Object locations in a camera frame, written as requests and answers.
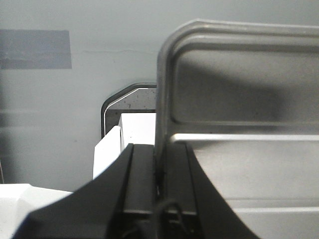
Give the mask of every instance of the metal tray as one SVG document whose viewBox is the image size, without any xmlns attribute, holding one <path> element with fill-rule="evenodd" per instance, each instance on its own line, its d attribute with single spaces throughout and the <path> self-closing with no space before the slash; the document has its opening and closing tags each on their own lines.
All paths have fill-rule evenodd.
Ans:
<svg viewBox="0 0 319 239">
<path fill-rule="evenodd" d="M 156 156 L 189 142 L 226 199 L 318 206 L 318 93 L 318 27 L 189 23 L 159 54 Z"/>
</svg>

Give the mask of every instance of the white plastic part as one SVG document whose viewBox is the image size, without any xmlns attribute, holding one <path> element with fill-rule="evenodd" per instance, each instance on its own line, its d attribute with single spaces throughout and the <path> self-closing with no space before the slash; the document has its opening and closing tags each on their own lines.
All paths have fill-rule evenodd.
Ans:
<svg viewBox="0 0 319 239">
<path fill-rule="evenodd" d="M 30 184 L 0 184 L 0 239 L 11 238 L 29 212 L 70 194 Z"/>
<path fill-rule="evenodd" d="M 94 148 L 93 179 L 108 168 L 121 153 L 119 126 L 114 126 Z"/>
<path fill-rule="evenodd" d="M 129 143 L 155 144 L 156 113 L 123 113 L 121 127 L 121 150 Z"/>
</svg>

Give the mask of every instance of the black plastic part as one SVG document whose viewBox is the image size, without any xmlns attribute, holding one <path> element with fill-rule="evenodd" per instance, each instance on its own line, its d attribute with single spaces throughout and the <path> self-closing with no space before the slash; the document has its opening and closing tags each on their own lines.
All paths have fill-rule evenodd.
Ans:
<svg viewBox="0 0 319 239">
<path fill-rule="evenodd" d="M 138 89 L 138 88 L 156 88 L 156 83 L 136 83 L 126 88 L 122 89 L 121 91 L 117 92 L 116 94 L 109 97 L 106 101 L 104 101 L 102 108 L 101 108 L 101 138 L 105 136 L 105 134 L 115 125 L 119 123 L 119 119 L 121 117 L 121 113 L 154 113 L 155 109 L 152 110 L 112 110 L 110 111 L 110 117 L 113 119 L 112 122 L 108 125 L 104 120 L 104 113 L 109 106 L 110 103 L 114 102 L 115 100 L 123 97 L 124 95 L 128 94 L 129 92 Z"/>
<path fill-rule="evenodd" d="M 165 197 L 178 202 L 183 214 L 196 215 L 194 191 L 185 144 L 167 145 L 165 172 Z"/>
<path fill-rule="evenodd" d="M 154 146 L 135 144 L 124 203 L 125 213 L 151 214 L 155 203 Z"/>
<path fill-rule="evenodd" d="M 165 176 L 155 180 L 154 147 L 129 144 L 95 180 L 30 213 L 13 239 L 258 239 L 190 146 L 169 144 L 165 154 Z"/>
<path fill-rule="evenodd" d="M 123 207 L 133 145 L 100 176 L 70 196 L 31 212 L 13 239 L 104 239 Z"/>
</svg>

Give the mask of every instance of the rounded metal edge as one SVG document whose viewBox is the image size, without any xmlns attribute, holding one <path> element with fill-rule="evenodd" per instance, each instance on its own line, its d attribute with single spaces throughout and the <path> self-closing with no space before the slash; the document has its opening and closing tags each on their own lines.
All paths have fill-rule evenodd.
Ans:
<svg viewBox="0 0 319 239">
<path fill-rule="evenodd" d="M 264 24 L 247 22 L 227 22 L 195 19 L 189 21 L 171 34 L 162 45 L 158 54 L 157 64 L 157 118 L 156 118 L 156 139 L 155 157 L 161 158 L 164 142 L 167 136 L 167 121 L 169 109 L 165 102 L 169 99 L 167 90 L 167 73 L 170 67 L 170 60 L 173 58 L 174 49 L 191 34 L 196 33 L 248 33 L 279 36 L 308 36 L 318 37 L 319 26 L 306 25 L 283 25 L 283 24 Z"/>
<path fill-rule="evenodd" d="M 112 102 L 114 102 L 118 98 L 121 98 L 121 97 L 125 96 L 126 94 L 128 94 L 129 92 L 136 90 L 138 88 L 156 88 L 156 87 L 157 87 L 156 83 L 134 83 L 134 84 L 129 85 L 126 88 L 118 91 L 117 93 L 110 96 L 109 98 L 107 98 L 101 107 L 101 138 L 103 138 L 105 136 L 105 117 L 104 117 L 104 115 L 105 115 L 105 112 L 106 112 L 108 106 Z"/>
</svg>

